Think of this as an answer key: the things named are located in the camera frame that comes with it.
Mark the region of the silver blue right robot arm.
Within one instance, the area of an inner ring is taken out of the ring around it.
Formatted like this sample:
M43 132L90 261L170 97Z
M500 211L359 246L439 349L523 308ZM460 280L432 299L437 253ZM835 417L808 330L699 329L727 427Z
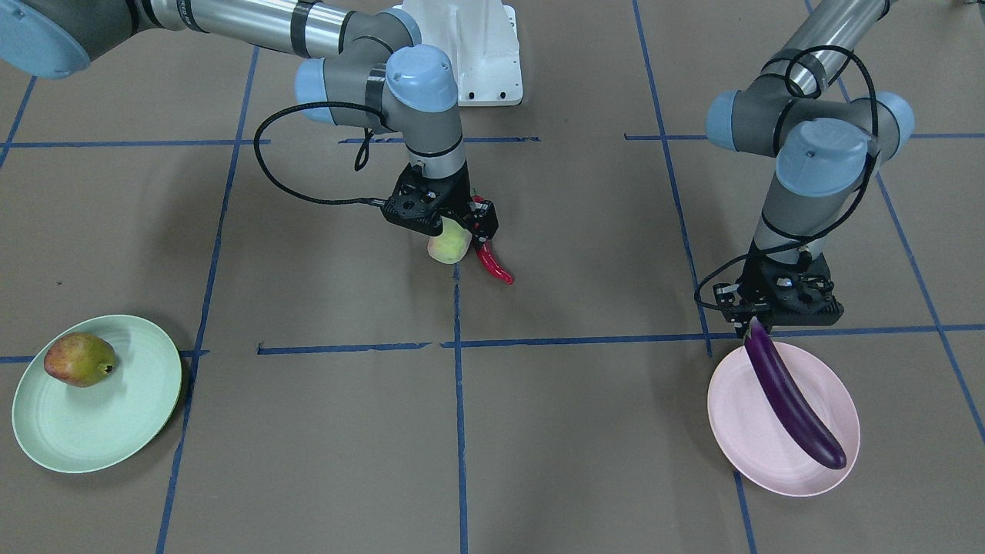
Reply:
M457 225L475 243L497 231L495 206L470 192L452 63L422 42L400 9L375 14L320 1L4 1L2 59L39 78L80 72L145 29L234 38L302 60L298 102L267 117L307 110L320 122L365 133L355 167L374 135L399 133L409 162L387 199L360 199L387 221L428 236Z

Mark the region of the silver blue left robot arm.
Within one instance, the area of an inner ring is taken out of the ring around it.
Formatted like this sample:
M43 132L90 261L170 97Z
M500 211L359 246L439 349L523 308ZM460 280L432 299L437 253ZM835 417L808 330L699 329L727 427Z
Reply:
M712 288L714 308L746 333L750 320L828 326L844 309L823 255L826 237L857 207L869 180L907 143L913 109L876 92L855 48L890 1L823 1L745 90L708 109L712 144L773 158L773 180L734 283Z

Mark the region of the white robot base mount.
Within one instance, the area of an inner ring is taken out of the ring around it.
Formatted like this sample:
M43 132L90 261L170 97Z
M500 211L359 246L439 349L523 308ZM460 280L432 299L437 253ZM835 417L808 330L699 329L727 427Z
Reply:
M524 97L513 7L502 1L403 1L422 42L449 57L460 106L515 106Z

